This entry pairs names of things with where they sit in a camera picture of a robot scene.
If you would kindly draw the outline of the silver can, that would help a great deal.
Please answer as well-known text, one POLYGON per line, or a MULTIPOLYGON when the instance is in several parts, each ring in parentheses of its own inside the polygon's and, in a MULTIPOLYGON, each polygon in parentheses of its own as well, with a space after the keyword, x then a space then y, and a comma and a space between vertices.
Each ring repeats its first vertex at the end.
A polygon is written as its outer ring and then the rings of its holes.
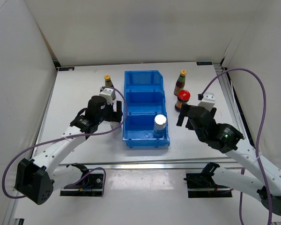
POLYGON ((119 134, 122 132, 122 126, 121 126, 120 122, 112 121, 112 122, 110 122, 110 127, 114 134, 119 134))
POLYGON ((163 114, 156 115, 154 118, 153 135, 158 138, 163 137, 166 124, 167 118, 163 114))

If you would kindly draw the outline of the red-lid sauce jar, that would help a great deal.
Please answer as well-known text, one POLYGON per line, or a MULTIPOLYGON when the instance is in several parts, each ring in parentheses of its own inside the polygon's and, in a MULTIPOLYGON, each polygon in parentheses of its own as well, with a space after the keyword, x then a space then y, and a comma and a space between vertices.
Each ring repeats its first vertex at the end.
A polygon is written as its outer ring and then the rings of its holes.
POLYGON ((191 98, 191 94, 187 90, 181 90, 177 95, 177 101, 175 103, 175 110, 177 112, 181 111, 181 108, 184 104, 187 104, 189 99, 191 98))

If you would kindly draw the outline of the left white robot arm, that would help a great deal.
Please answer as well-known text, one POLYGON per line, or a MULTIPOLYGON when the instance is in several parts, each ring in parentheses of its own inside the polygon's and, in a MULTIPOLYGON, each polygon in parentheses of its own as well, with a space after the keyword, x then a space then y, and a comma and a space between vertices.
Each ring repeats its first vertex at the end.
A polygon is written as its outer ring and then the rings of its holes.
POLYGON ((69 127, 49 148, 36 157, 23 159, 17 166, 15 189, 34 203, 41 205, 54 190, 66 186, 84 188, 89 186, 89 169, 73 163, 66 169, 57 167, 77 146, 90 135, 97 133, 104 122, 122 121, 122 102, 108 103, 102 96, 93 96, 87 108, 81 109, 69 127))

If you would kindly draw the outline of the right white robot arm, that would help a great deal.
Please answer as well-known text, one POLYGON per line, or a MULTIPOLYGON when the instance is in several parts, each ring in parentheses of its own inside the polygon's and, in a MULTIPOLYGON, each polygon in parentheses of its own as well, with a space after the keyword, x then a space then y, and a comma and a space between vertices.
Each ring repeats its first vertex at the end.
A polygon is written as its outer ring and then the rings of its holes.
POLYGON ((281 169, 256 150, 245 140, 243 134, 226 123, 214 119, 216 108, 211 111, 202 106, 183 105, 177 126, 187 118, 186 128, 193 130, 199 141, 234 159, 253 176, 247 177, 231 172, 216 163, 208 163, 201 174, 205 187, 214 184, 236 189, 257 199, 273 214, 281 216, 281 169))

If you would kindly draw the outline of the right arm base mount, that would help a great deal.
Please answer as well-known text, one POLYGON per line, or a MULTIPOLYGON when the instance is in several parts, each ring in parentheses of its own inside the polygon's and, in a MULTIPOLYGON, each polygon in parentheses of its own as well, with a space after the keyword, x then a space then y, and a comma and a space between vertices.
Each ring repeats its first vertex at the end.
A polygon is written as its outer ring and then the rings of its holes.
POLYGON ((188 198, 230 198, 231 188, 217 185, 212 178, 201 173, 187 173, 184 181, 187 184, 188 198))

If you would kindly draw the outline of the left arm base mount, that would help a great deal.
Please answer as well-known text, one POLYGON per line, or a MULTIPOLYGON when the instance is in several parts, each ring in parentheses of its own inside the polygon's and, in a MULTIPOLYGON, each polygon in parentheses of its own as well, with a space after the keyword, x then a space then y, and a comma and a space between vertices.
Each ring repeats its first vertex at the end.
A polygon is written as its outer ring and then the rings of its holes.
POLYGON ((67 185, 60 190, 60 196, 72 197, 103 197, 106 171, 97 167, 94 169, 82 169, 81 181, 67 185))

